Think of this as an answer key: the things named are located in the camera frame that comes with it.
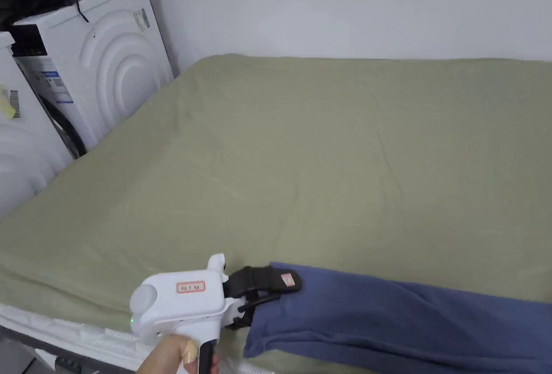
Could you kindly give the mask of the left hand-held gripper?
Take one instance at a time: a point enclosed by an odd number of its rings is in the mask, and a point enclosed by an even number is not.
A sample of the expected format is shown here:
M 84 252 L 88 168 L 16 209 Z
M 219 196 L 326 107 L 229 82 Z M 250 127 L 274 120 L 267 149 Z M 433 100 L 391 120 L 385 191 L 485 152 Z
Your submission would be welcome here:
M 286 294 L 302 289 L 302 279 L 292 269 L 246 266 L 234 273 L 234 296 L 241 298 L 225 297 L 223 284 L 229 277 L 224 272 L 225 256 L 220 253 L 210 257 L 206 269 L 146 278 L 130 299 L 133 334 L 150 345 L 169 334 L 189 337 L 199 347 L 196 371 L 210 373 L 221 330 L 235 318 L 240 318 L 241 328 L 250 327 L 257 307 L 281 298 L 248 294 Z

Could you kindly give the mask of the person's left hand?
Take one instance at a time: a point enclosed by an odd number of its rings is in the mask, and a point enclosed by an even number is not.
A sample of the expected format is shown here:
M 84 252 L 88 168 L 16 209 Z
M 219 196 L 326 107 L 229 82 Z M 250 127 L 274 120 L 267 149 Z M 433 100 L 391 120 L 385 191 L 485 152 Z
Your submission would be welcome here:
M 199 345 L 186 336 L 170 334 L 144 359 L 136 373 L 198 372 Z

